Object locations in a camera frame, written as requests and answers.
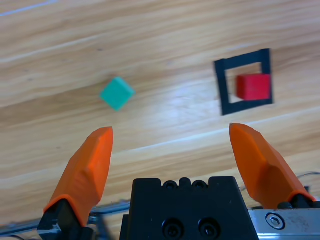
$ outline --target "table surface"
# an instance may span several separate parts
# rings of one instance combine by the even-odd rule
[[[101,205],[129,199],[136,178],[243,186],[234,122],[261,132],[297,175],[320,171],[319,1],[4,0],[0,11],[0,224],[41,217],[70,157],[105,126],[114,146]],[[213,61],[263,48],[275,103],[221,116]],[[228,71],[230,92],[259,67]],[[136,91],[119,112],[99,97],[114,76]],[[301,181],[320,195],[320,177]],[[115,236],[121,220],[107,218]]]

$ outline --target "black square outline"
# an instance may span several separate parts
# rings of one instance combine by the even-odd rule
[[[234,69],[249,64],[261,63],[261,72],[270,75],[270,96],[268,99],[254,101],[229,102],[229,92],[227,86],[226,70]],[[270,49],[261,49],[240,56],[234,56],[228,59],[221,59],[214,62],[216,78],[220,91],[220,101],[222,115],[237,113],[240,111],[260,107],[267,104],[273,104],[273,84],[270,61]]]

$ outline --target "red cube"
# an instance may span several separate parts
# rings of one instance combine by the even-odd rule
[[[236,77],[236,95],[245,101],[269,99],[270,81],[269,74],[239,75]]]

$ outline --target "green cube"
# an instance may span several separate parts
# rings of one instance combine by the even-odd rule
[[[117,76],[105,87],[100,97],[114,110],[119,111],[134,94],[136,91]]]

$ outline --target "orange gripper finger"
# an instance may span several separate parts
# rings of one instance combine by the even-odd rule
[[[70,159],[52,195],[50,207],[66,199],[72,207],[81,226],[85,226],[91,209],[104,193],[114,135],[111,127],[94,131]]]
[[[235,160],[249,195],[265,209],[277,209],[298,194],[310,195],[284,158],[253,128],[230,124],[230,140]]]

